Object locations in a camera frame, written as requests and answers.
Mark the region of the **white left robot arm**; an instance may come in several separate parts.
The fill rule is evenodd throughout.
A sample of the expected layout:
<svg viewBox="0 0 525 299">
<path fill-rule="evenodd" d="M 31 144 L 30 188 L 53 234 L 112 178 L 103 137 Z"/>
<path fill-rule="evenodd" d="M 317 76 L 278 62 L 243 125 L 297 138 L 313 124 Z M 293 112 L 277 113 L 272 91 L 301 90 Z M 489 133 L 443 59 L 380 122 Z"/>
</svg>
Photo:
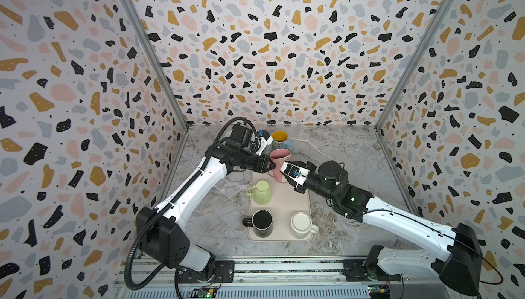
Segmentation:
<svg viewBox="0 0 525 299">
<path fill-rule="evenodd" d="M 271 143 L 261 140 L 261 147 L 251 154 L 225 143 L 209 147 L 209 161 L 202 158 L 185 182 L 154 208 L 143 208 L 137 218 L 138 249 L 167 268 L 187 268 L 209 274 L 215 268 L 215 255 L 192 244 L 185 234 L 189 217 L 209 191 L 231 174 L 235 167 L 264 174 L 275 169 L 265 149 Z"/>
</svg>

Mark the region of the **pink mug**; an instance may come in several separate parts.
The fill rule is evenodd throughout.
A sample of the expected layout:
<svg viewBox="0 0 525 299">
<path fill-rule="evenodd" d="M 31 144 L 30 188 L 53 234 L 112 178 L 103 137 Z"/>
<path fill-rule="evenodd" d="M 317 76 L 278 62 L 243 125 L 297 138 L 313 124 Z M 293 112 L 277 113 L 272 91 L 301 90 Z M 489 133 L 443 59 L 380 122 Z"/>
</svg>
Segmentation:
<svg viewBox="0 0 525 299">
<path fill-rule="evenodd" d="M 283 167 L 284 163 L 290 159 L 291 151 L 289 149 L 276 149 L 269 154 L 269 157 L 276 167 L 275 169 L 270 170 L 268 175 L 271 176 L 276 182 L 285 184 L 287 180 L 286 177 L 280 172 L 280 169 Z"/>
</svg>

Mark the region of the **light green mug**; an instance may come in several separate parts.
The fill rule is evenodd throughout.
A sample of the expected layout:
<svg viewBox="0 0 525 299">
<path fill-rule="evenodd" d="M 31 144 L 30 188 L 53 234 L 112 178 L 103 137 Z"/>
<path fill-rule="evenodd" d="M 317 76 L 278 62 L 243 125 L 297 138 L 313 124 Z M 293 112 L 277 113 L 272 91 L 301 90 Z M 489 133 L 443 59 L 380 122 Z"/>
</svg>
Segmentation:
<svg viewBox="0 0 525 299">
<path fill-rule="evenodd" d="M 246 195 L 257 205 L 267 205 L 272 198 L 272 190 L 267 181 L 260 180 L 246 190 Z"/>
</svg>

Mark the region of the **blue butterfly mug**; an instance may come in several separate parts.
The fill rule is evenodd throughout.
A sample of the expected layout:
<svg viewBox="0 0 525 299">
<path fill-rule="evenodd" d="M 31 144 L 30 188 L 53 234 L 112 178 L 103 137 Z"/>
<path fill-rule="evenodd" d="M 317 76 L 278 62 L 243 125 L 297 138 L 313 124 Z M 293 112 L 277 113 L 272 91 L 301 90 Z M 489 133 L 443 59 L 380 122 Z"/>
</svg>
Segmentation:
<svg viewBox="0 0 525 299">
<path fill-rule="evenodd" d="M 288 149 L 293 153 L 294 145 L 289 141 L 287 132 L 278 130 L 272 133 L 272 149 Z"/>
</svg>

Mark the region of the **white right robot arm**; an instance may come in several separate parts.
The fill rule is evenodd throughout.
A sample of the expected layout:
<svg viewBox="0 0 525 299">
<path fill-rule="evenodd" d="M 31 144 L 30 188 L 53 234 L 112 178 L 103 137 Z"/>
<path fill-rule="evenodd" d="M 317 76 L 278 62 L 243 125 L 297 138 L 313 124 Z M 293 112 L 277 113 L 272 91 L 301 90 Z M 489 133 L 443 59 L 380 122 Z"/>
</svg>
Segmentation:
<svg viewBox="0 0 525 299">
<path fill-rule="evenodd" d="M 310 190 L 322 196 L 337 214 L 385 229 L 422 248 L 423 256 L 430 260 L 424 265 L 426 272 L 448 288 L 466 296 L 479 293 L 483 254 L 470 226 L 441 225 L 392 206 L 351 185 L 347 171 L 333 160 L 320 167 L 291 162 L 280 172 L 296 192 Z"/>
</svg>

